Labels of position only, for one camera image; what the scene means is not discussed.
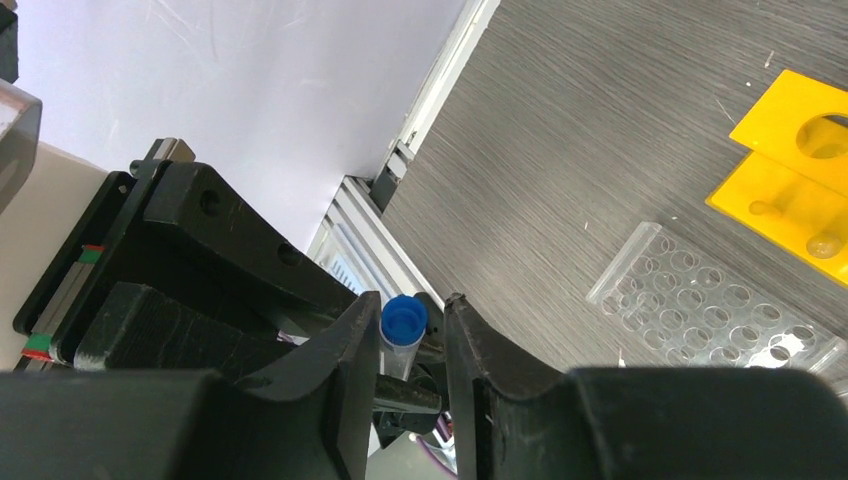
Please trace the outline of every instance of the gray table surface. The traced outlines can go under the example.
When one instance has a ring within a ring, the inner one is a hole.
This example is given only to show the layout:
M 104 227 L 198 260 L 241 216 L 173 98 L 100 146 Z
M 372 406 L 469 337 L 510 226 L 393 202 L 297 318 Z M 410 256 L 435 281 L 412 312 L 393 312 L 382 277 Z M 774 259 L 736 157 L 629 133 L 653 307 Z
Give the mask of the gray table surface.
M 645 220 L 848 338 L 842 287 L 704 204 L 785 68 L 848 88 L 848 1 L 503 0 L 384 223 L 561 369 L 656 360 L 584 299 Z

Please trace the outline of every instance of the purple cable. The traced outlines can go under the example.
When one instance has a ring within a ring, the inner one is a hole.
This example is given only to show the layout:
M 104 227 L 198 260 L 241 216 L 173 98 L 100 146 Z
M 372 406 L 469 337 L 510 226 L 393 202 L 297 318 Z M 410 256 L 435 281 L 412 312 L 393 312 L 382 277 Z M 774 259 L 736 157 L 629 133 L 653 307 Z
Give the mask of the purple cable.
M 443 442 L 450 440 L 450 429 L 448 428 L 447 422 L 445 422 L 445 417 L 441 415 L 439 415 L 439 418 L 436 420 L 436 431 L 442 436 Z
M 419 436 L 415 439 L 415 441 L 418 442 L 418 445 L 421 445 L 421 449 L 424 450 L 424 453 L 426 453 L 427 456 L 430 457 L 430 460 L 432 460 L 433 463 L 435 463 L 443 472 L 445 472 L 451 478 L 457 478 L 456 474 L 453 473 L 453 470 L 451 470 L 450 468 L 448 468 L 447 465 L 442 463 L 442 461 L 439 460 L 438 457 L 436 457 L 433 451 L 430 450 L 430 446 L 427 445 L 427 442 L 424 441 L 423 437 Z
M 278 342 L 288 342 L 294 344 L 294 339 L 291 338 L 286 332 L 279 330 L 277 331 L 277 341 Z

